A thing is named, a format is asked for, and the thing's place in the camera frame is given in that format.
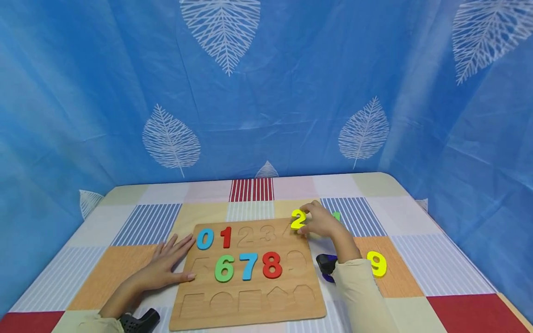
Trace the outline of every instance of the red number 8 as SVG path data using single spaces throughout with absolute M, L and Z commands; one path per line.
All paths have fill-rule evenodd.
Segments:
M 269 279 L 277 279 L 281 273 L 283 272 L 283 269 L 281 268 L 281 265 L 279 264 L 280 257 L 279 254 L 276 252 L 267 252 L 263 255 L 263 275 L 266 276 Z

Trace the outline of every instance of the red number 1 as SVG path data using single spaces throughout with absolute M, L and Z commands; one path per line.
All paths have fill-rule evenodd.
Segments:
M 229 249 L 230 248 L 230 241 L 231 241 L 231 227 L 227 227 L 226 229 L 222 230 L 220 232 L 220 236 L 224 237 L 224 246 L 223 248 Z

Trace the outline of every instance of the blue number 7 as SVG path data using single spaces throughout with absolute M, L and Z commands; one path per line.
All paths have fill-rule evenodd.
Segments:
M 241 261 L 248 260 L 243 272 L 243 281 L 250 281 L 252 279 L 252 269 L 257 261 L 257 253 L 241 253 L 239 259 Z

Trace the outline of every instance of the beige sleeve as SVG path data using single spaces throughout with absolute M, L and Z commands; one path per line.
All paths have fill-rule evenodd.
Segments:
M 354 333 L 398 333 L 366 259 L 335 265 L 332 274 L 344 298 Z
M 78 325 L 76 333 L 124 333 L 115 318 L 102 318 L 99 314 L 89 315 Z

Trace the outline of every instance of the left hand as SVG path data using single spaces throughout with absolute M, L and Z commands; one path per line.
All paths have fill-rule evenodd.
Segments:
M 167 244 L 161 242 L 150 263 L 129 277 L 128 284 L 130 283 L 135 289 L 142 292 L 159 289 L 173 283 L 194 280 L 196 277 L 194 273 L 173 273 L 172 267 L 189 252 L 196 239 L 190 234 L 174 244 L 176 240 L 177 234 L 174 234 Z

